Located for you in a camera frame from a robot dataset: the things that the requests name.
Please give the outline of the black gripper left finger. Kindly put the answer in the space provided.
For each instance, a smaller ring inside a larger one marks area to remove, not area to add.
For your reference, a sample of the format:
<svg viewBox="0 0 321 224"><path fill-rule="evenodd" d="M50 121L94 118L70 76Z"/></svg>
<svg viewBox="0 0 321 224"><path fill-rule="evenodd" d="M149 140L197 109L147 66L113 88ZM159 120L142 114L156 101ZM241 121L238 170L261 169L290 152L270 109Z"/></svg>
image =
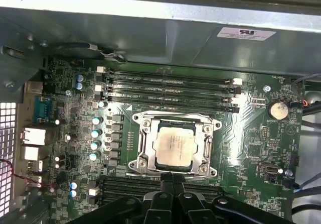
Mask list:
<svg viewBox="0 0 321 224"><path fill-rule="evenodd" d="M171 223L174 175L162 174L160 188L160 192L148 193L144 201L133 196L124 196L70 223Z"/></svg>

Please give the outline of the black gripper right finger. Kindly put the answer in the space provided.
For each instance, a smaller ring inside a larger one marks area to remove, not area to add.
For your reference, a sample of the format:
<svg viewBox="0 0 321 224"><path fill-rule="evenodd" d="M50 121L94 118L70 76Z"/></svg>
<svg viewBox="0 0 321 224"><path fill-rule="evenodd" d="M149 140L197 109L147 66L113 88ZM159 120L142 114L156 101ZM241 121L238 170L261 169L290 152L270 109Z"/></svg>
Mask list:
<svg viewBox="0 0 321 224"><path fill-rule="evenodd" d="M173 190L188 223L292 223L231 197L221 195L210 203L193 192L186 192L185 178L173 174Z"/></svg>

